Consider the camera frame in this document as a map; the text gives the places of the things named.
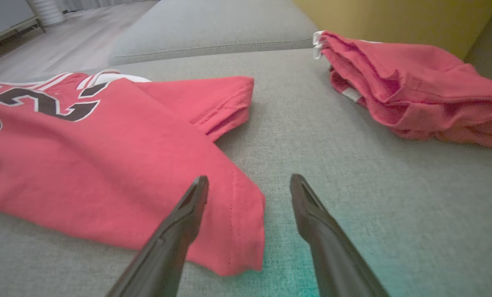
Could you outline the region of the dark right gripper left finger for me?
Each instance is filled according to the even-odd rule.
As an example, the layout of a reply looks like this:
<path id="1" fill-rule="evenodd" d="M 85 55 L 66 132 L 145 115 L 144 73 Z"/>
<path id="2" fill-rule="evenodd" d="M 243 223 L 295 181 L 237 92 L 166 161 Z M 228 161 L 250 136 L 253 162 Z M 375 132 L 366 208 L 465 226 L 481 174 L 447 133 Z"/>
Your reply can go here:
<path id="1" fill-rule="evenodd" d="M 108 297 L 175 297 L 189 246 L 200 231 L 208 198 L 207 176 L 199 176 L 133 258 Z"/>

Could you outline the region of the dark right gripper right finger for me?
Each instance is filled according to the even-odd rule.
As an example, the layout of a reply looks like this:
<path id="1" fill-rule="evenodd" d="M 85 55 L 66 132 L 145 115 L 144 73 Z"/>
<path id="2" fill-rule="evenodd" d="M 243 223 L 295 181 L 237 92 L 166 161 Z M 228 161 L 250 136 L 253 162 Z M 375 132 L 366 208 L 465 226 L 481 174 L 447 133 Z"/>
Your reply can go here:
<path id="1" fill-rule="evenodd" d="M 300 174 L 290 180 L 300 236 L 309 244 L 322 297 L 387 297 L 388 293 L 338 222 Z"/>

